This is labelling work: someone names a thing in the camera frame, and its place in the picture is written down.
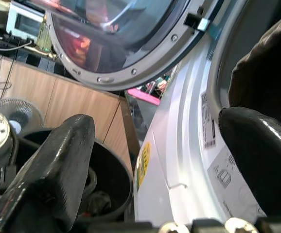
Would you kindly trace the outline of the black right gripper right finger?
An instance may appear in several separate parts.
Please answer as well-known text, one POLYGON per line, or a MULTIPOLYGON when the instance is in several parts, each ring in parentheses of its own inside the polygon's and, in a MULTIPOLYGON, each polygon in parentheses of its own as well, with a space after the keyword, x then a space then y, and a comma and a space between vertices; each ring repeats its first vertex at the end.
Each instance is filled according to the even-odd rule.
POLYGON ((281 216, 281 123, 244 107, 222 109, 218 121, 256 201, 268 216, 281 216))

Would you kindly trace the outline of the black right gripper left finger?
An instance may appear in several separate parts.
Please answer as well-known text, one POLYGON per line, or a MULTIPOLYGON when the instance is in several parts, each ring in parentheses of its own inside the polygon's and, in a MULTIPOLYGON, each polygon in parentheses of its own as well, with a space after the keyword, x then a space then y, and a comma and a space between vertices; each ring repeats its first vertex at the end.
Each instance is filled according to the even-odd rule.
POLYGON ((95 125, 74 115, 52 130, 0 198, 0 233, 66 233, 77 217, 95 125))

